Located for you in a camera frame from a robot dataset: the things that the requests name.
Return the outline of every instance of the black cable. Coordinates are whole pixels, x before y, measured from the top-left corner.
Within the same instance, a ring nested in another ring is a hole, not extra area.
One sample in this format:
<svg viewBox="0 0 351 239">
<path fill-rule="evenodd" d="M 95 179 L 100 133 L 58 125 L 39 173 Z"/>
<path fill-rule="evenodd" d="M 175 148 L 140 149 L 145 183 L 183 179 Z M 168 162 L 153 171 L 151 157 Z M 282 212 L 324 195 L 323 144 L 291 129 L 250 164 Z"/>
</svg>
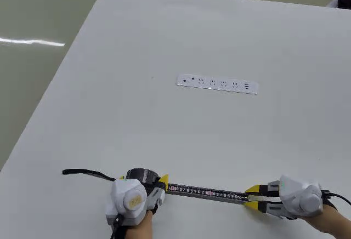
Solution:
<svg viewBox="0 0 351 239">
<path fill-rule="evenodd" d="M 117 234 L 118 229 L 121 227 L 123 221 L 124 221 L 124 216 L 122 214 L 118 214 L 116 216 L 116 219 L 114 220 L 114 224 L 112 226 L 114 228 L 114 230 L 112 231 L 112 235 L 111 235 L 110 239 L 117 239 L 116 234 Z"/>
<path fill-rule="evenodd" d="M 69 174 L 78 174 L 78 173 L 83 173 L 83 174 L 87 174 L 87 175 L 91 175 L 94 177 L 98 177 L 98 178 L 102 178 L 105 180 L 109 180 L 109 181 L 115 181 L 115 178 L 109 177 L 101 172 L 96 172 L 94 170 L 89 170 L 89 169 L 64 169 L 62 171 L 63 175 L 69 175 Z"/>
<path fill-rule="evenodd" d="M 350 202 L 348 199 L 346 199 L 344 196 L 341 196 L 341 195 L 339 195 L 339 194 L 334 194 L 334 193 L 332 193 L 332 192 L 329 193 L 329 196 L 334 196 L 334 197 L 338 197 L 338 198 L 340 198 L 340 199 L 343 199 L 343 200 L 346 201 L 349 205 L 351 205 L 351 202 Z"/>
</svg>

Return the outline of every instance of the hand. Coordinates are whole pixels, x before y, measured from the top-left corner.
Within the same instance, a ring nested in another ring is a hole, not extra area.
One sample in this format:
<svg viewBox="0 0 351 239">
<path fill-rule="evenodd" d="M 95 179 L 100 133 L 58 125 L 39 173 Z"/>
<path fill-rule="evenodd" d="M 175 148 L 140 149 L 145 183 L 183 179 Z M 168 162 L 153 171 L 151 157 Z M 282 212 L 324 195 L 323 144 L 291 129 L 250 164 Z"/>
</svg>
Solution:
<svg viewBox="0 0 351 239">
<path fill-rule="evenodd" d="M 152 212 L 147 211 L 140 224 L 127 230 L 126 239 L 152 239 Z"/>
<path fill-rule="evenodd" d="M 337 239 L 351 239 L 351 221 L 329 205 L 315 217 L 300 217 L 317 230 L 333 235 Z"/>
</svg>

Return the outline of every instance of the gray floor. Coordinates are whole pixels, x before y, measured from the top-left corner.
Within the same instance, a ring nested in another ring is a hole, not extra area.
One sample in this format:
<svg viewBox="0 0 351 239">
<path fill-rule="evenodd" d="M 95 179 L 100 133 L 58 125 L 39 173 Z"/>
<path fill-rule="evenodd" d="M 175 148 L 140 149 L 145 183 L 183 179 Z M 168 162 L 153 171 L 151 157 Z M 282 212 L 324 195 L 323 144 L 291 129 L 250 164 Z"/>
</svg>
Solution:
<svg viewBox="0 0 351 239">
<path fill-rule="evenodd" d="M 330 0 L 268 0 L 326 5 Z M 0 0 L 0 169 L 95 0 Z M 12 41 L 1 42 L 1 39 Z M 41 39 L 64 44 L 17 44 Z"/>
</svg>

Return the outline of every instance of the white table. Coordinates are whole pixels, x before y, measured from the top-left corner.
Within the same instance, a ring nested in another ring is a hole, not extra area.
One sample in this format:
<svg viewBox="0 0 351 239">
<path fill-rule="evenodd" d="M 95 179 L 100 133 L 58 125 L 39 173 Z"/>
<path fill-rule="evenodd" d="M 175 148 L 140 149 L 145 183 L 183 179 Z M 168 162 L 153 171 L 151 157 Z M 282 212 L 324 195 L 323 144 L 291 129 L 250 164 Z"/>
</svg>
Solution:
<svg viewBox="0 0 351 239">
<path fill-rule="evenodd" d="M 109 238 L 111 183 L 61 175 L 72 167 L 234 191 L 285 173 L 350 198 L 350 22 L 346 10 L 252 0 L 97 0 L 0 173 L 1 237 Z M 179 87 L 180 73 L 260 89 Z M 166 236 L 328 238 L 171 195 L 154 218 L 154 238 Z"/>
</svg>

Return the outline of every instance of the electrical outlet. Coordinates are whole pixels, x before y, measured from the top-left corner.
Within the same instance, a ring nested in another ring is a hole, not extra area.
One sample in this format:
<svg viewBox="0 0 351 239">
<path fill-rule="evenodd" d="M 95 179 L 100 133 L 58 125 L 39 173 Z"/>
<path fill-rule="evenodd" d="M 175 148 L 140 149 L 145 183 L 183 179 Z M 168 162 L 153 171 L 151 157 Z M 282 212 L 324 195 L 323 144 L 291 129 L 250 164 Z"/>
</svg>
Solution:
<svg viewBox="0 0 351 239">
<path fill-rule="evenodd" d="M 215 89 L 222 91 L 258 94 L 258 83 L 230 78 L 207 77 L 181 74 L 177 79 L 178 86 Z"/>
</svg>

